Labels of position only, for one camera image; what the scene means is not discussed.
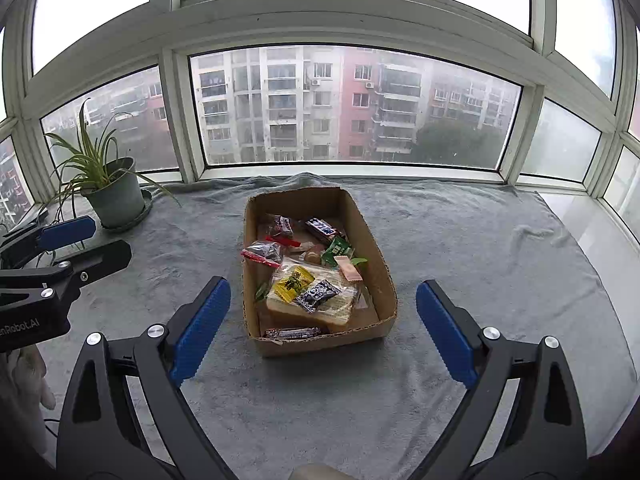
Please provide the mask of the white gloved left hand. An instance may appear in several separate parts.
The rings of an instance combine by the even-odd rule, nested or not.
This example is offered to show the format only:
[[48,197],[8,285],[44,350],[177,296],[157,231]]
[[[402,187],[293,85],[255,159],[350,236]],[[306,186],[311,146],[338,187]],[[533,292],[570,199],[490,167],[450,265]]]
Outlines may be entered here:
[[46,381],[47,365],[35,344],[1,355],[1,428],[37,455],[47,452],[41,408],[56,401]]

